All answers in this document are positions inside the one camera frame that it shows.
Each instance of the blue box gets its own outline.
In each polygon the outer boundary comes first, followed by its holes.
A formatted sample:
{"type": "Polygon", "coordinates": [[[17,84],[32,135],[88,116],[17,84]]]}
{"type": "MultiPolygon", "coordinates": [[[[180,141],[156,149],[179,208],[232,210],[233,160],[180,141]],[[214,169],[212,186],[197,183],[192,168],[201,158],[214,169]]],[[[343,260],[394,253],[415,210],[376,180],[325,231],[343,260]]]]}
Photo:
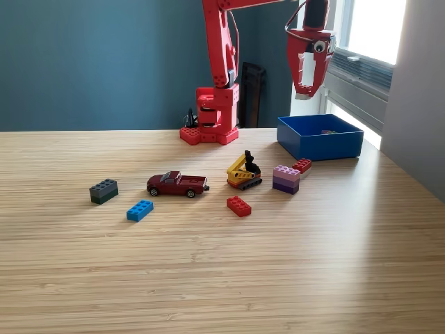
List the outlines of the blue box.
{"type": "Polygon", "coordinates": [[[129,221],[140,222],[153,211],[153,202],[149,200],[141,200],[138,204],[127,211],[127,219],[129,221]]]}
{"type": "Polygon", "coordinates": [[[364,132],[332,114],[279,117],[277,140],[297,160],[355,158],[362,153],[364,132]],[[335,134],[322,134],[323,130],[335,134]]]}

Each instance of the white wall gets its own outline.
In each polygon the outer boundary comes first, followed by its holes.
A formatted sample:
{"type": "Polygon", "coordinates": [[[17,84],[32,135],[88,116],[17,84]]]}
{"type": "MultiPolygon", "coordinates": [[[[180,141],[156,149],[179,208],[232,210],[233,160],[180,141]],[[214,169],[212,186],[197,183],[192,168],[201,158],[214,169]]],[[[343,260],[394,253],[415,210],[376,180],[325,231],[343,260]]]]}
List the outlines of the white wall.
{"type": "Polygon", "coordinates": [[[444,13],[444,0],[407,0],[381,148],[443,201],[444,13]]]}

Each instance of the gray lego brick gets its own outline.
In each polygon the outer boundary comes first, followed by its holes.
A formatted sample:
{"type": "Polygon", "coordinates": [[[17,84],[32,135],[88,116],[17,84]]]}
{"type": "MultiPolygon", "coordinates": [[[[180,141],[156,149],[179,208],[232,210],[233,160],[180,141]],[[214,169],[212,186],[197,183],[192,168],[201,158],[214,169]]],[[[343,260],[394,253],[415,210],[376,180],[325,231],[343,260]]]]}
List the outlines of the gray lego brick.
{"type": "Polygon", "coordinates": [[[92,197],[101,198],[118,188],[118,183],[112,179],[106,179],[90,188],[92,197]]]}

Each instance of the toy pickup truck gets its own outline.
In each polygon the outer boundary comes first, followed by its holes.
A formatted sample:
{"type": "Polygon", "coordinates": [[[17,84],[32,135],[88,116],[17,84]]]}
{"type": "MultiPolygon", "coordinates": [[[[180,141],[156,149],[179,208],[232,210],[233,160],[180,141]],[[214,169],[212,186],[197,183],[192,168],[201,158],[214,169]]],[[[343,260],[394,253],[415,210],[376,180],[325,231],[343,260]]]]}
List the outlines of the toy pickup truck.
{"type": "Polygon", "coordinates": [[[184,176],[180,172],[155,175],[147,182],[147,191],[152,196],[162,194],[186,195],[194,198],[196,194],[210,190],[207,178],[203,176],[184,176]]]}

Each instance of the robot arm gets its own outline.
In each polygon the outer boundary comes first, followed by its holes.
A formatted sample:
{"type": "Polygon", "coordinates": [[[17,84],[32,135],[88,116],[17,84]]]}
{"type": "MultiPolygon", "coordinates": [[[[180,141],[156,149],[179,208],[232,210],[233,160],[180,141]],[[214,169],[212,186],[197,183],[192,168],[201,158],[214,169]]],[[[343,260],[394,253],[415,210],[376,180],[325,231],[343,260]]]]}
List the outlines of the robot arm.
{"type": "MultiPolygon", "coordinates": [[[[220,143],[227,145],[238,138],[236,109],[239,100],[239,85],[235,83],[239,70],[239,36],[236,30],[236,47],[232,44],[228,18],[230,10],[281,2],[283,0],[202,0],[206,22],[207,42],[214,87],[198,88],[197,128],[180,130],[182,139],[198,143],[220,143]]],[[[288,57],[297,97],[308,100],[323,83],[327,66],[335,48],[335,38],[324,31],[329,0],[306,0],[286,25],[288,33],[288,57]],[[298,11],[306,4],[303,30],[290,29],[298,11]],[[312,86],[302,84],[304,53],[314,53],[316,68],[312,86]]]]}
{"type": "Polygon", "coordinates": [[[326,70],[336,47],[333,32],[324,30],[328,14],[329,0],[306,0],[286,24],[287,56],[297,92],[296,98],[299,100],[312,98],[325,80],[326,70]],[[303,29],[289,29],[304,5],[306,12],[303,29]],[[314,54],[315,71],[312,86],[302,84],[304,53],[314,54]]]}
{"type": "Polygon", "coordinates": [[[202,0],[211,73],[215,87],[230,88],[238,76],[239,34],[230,11],[280,1],[283,0],[202,0]],[[229,16],[232,18],[236,30],[236,47],[233,46],[230,38],[229,16]]]}

